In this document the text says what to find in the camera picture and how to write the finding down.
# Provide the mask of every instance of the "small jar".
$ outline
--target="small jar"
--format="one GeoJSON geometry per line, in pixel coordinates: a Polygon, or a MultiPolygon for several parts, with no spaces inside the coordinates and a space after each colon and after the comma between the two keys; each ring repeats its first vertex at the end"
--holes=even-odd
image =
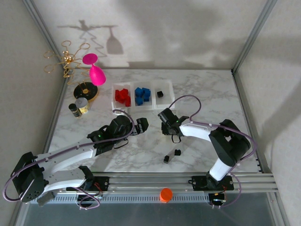
{"type": "Polygon", "coordinates": [[[89,111],[89,102],[86,98],[80,97],[75,101],[75,105],[79,109],[80,113],[85,114],[89,111]]]}
{"type": "Polygon", "coordinates": [[[70,104],[69,109],[75,118],[79,118],[81,116],[81,113],[80,113],[79,109],[77,108],[76,104],[70,104]]]}

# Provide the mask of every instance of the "red cube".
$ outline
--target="red cube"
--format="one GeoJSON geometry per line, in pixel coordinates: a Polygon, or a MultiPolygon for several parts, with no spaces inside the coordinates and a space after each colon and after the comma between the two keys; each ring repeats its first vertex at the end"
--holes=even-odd
{"type": "Polygon", "coordinates": [[[131,106],[131,97],[127,96],[126,98],[126,107],[130,107],[131,106]]]}
{"type": "Polygon", "coordinates": [[[127,98],[128,96],[128,90],[127,89],[123,89],[119,92],[119,96],[120,96],[120,99],[125,101],[125,99],[127,98]]]}
{"type": "Polygon", "coordinates": [[[118,101],[119,100],[119,90],[115,90],[115,100],[118,101]]]}

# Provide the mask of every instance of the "pink wine glass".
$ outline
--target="pink wine glass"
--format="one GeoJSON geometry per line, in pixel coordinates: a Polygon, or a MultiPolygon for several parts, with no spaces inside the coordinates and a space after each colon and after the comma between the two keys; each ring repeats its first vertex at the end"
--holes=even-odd
{"type": "Polygon", "coordinates": [[[98,56],[94,53],[88,53],[83,57],[84,64],[92,65],[89,72],[92,83],[96,86],[101,86],[105,83],[106,77],[102,69],[94,65],[97,60],[98,56]]]}

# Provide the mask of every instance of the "black round base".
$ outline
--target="black round base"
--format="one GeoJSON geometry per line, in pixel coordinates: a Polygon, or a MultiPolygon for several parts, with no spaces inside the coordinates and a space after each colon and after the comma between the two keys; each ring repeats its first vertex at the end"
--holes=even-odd
{"type": "Polygon", "coordinates": [[[76,99],[80,97],[86,98],[89,102],[96,99],[98,94],[97,86],[93,85],[91,82],[81,83],[80,86],[78,85],[75,87],[73,95],[76,99]]]}

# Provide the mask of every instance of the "metal frame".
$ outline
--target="metal frame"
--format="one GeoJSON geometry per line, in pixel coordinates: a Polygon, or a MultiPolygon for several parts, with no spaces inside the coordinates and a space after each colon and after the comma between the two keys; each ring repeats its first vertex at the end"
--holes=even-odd
{"type": "Polygon", "coordinates": [[[265,6],[263,7],[253,29],[251,30],[251,33],[243,47],[243,50],[241,51],[234,67],[233,67],[233,73],[236,74],[242,65],[243,61],[245,60],[246,56],[248,55],[252,45],[254,44],[259,32],[261,31],[263,25],[265,24],[266,20],[268,19],[272,9],[274,8],[274,5],[276,4],[277,0],[267,0],[265,6]]]}
{"type": "MultiPolygon", "coordinates": [[[[245,94],[244,89],[243,89],[242,82],[240,80],[240,77],[239,77],[238,73],[236,73],[236,74],[232,73],[232,75],[233,75],[235,88],[236,88],[236,91],[237,91],[237,94],[238,94],[238,97],[239,97],[239,102],[240,102],[241,108],[243,109],[243,112],[244,112],[244,118],[245,118],[245,122],[247,124],[248,132],[249,132],[251,137],[254,137],[256,139],[259,136],[258,136],[257,130],[254,129],[256,127],[255,127],[255,124],[253,123],[254,120],[253,120],[253,118],[251,117],[251,115],[249,113],[249,112],[251,112],[251,108],[248,104],[246,94],[245,94]]],[[[267,160],[265,158],[264,153],[260,152],[258,150],[258,148],[257,148],[257,151],[256,151],[256,157],[257,157],[256,160],[259,162],[259,167],[261,169],[261,172],[271,173],[271,170],[269,169],[269,166],[268,166],[268,163],[267,163],[267,160]]]]}
{"type": "MultiPolygon", "coordinates": [[[[278,188],[271,173],[234,173],[238,177],[242,193],[278,192],[278,188]]],[[[104,194],[159,194],[168,187],[175,194],[182,193],[214,193],[217,191],[203,192],[193,191],[188,183],[192,176],[205,176],[206,173],[93,173],[96,177],[109,177],[108,191],[104,194]]],[[[238,193],[238,181],[233,180],[234,191],[238,193]]],[[[60,194],[82,194],[78,191],[62,190],[60,194]]]]}
{"type": "MultiPolygon", "coordinates": [[[[257,19],[254,28],[252,29],[244,48],[239,55],[239,58],[237,62],[235,63],[234,68],[232,69],[234,82],[236,85],[236,89],[238,91],[240,103],[242,105],[242,108],[244,110],[245,114],[245,121],[247,122],[247,125],[249,127],[249,133],[251,136],[254,135],[254,128],[251,124],[252,118],[248,115],[248,108],[246,107],[246,99],[244,94],[241,91],[240,88],[240,81],[237,76],[237,72],[239,67],[242,65],[244,59],[246,58],[249,50],[251,49],[253,43],[255,42],[255,39],[257,38],[261,28],[263,27],[265,21],[267,20],[269,14],[271,13],[275,3],[277,0],[267,0],[259,18],[257,19]]],[[[39,28],[41,34],[45,38],[45,41],[47,44],[52,48],[52,50],[58,54],[58,48],[56,44],[54,43],[49,30],[45,26],[45,23],[41,17],[41,15],[38,12],[37,7],[35,6],[33,0],[23,0],[23,3],[25,4],[26,8],[28,9],[29,13],[31,14],[35,24],[39,28]]],[[[58,103],[55,107],[55,113],[51,120],[51,126],[49,128],[49,133],[47,136],[47,140],[44,146],[43,153],[47,152],[49,149],[52,136],[56,127],[56,123],[58,120],[59,112],[63,103],[63,97],[65,95],[67,88],[67,80],[64,80],[64,83],[62,85],[62,89],[60,92],[58,103]]],[[[287,217],[285,215],[285,211],[282,208],[281,200],[279,200],[279,197],[277,195],[277,186],[274,180],[274,177],[270,172],[264,155],[261,155],[260,152],[257,153],[258,160],[260,163],[260,167],[262,172],[265,172],[263,174],[260,173],[235,173],[236,176],[238,176],[239,180],[241,181],[242,185],[242,192],[266,192],[267,196],[270,200],[270,207],[271,211],[273,213],[273,217],[275,220],[276,225],[282,226],[289,225],[287,217]]],[[[187,179],[191,176],[197,176],[197,175],[204,175],[204,173],[96,173],[96,176],[109,176],[110,177],[110,187],[107,192],[107,194],[130,194],[130,193],[136,193],[137,190],[141,192],[143,190],[144,193],[154,193],[158,192],[162,188],[162,186],[168,185],[170,188],[172,188],[176,193],[191,193],[192,187],[190,185],[187,185],[187,179]]],[[[235,190],[232,192],[238,192],[238,183],[234,180],[234,187],[235,190]]],[[[61,191],[61,195],[68,195],[72,192],[67,191],[61,191]]],[[[22,225],[26,213],[29,209],[29,204],[26,205],[24,203],[18,203],[15,209],[15,212],[12,216],[10,225],[22,225]]]]}
{"type": "MultiPolygon", "coordinates": [[[[49,202],[49,204],[71,204],[76,203],[78,194],[61,194],[58,193],[56,197],[49,202]]],[[[99,198],[102,204],[108,203],[162,203],[158,194],[104,194],[99,198]]],[[[83,203],[93,203],[94,201],[83,201],[83,203]]],[[[175,194],[169,203],[199,203],[209,202],[209,194],[205,193],[182,193],[175,194]]],[[[36,200],[31,201],[33,204],[38,204],[36,200]]]]}

